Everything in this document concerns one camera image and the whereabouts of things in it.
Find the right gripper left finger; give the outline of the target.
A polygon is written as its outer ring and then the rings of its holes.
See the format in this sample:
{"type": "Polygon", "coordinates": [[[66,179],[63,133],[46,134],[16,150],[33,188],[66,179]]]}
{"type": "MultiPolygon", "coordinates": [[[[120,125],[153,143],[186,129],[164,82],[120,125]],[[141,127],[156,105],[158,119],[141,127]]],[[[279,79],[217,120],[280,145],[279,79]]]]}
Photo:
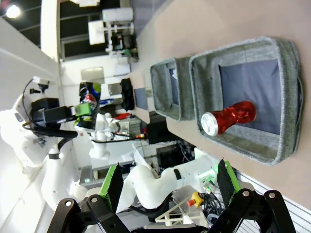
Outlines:
{"type": "Polygon", "coordinates": [[[98,194],[81,202],[62,199],[54,212],[49,233],[84,233],[88,226],[97,225],[103,233],[127,233],[128,228],[116,215],[123,177],[119,164],[112,165],[98,194]]]}

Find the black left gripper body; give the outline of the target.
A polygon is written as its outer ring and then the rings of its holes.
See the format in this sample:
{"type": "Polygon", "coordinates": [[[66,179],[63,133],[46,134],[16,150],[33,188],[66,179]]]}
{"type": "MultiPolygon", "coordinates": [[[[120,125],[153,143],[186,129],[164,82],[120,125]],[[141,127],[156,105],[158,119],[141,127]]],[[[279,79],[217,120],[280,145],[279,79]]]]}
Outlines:
{"type": "Polygon", "coordinates": [[[58,98],[41,98],[31,103],[31,116],[34,116],[36,112],[44,111],[52,108],[59,107],[58,98]]]}

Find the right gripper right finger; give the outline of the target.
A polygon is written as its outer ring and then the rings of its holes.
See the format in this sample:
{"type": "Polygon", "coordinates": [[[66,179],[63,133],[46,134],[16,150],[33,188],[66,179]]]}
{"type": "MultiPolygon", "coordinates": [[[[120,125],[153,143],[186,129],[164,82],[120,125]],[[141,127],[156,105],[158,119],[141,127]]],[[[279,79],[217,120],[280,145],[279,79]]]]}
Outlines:
{"type": "Polygon", "coordinates": [[[263,195],[242,188],[229,161],[221,160],[217,183],[225,210],[211,226],[210,233],[235,233],[244,220],[256,223],[260,233],[296,232],[283,196],[276,190],[263,195]]]}

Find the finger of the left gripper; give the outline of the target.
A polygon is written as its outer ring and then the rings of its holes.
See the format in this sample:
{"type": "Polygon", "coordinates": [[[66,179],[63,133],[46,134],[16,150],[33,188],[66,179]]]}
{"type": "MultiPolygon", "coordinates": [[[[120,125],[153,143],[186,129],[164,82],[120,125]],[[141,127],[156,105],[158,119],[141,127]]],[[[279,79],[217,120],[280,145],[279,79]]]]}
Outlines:
{"type": "Polygon", "coordinates": [[[63,123],[76,120],[80,116],[87,116],[92,113],[89,103],[82,103],[75,106],[62,106],[43,111],[45,123],[63,123]]]}

